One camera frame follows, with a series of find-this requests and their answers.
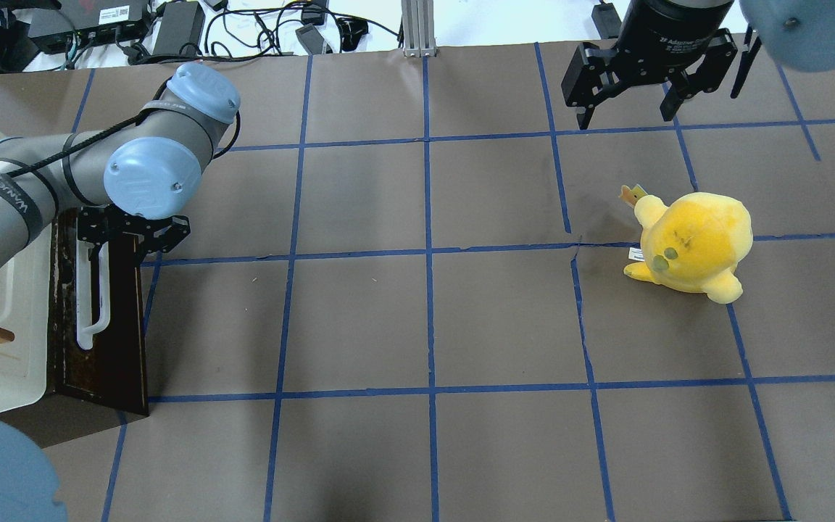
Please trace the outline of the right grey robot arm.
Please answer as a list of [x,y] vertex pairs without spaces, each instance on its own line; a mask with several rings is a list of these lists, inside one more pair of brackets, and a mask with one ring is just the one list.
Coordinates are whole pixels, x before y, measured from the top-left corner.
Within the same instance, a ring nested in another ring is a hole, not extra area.
[[723,20],[731,1],[633,1],[616,42],[580,43],[561,80],[580,129],[607,99],[637,86],[668,85],[660,115],[672,121],[683,103],[719,89],[731,66],[736,98],[762,51],[776,63],[819,73],[835,70],[835,1],[741,1],[747,30],[737,43]]

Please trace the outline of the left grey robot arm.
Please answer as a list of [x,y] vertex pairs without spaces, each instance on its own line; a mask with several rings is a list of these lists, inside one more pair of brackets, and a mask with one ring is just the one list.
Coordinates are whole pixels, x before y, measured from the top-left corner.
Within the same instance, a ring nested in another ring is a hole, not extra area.
[[70,209],[113,205],[146,220],[177,214],[240,108],[231,80],[189,62],[158,99],[112,128],[0,139],[0,268]]

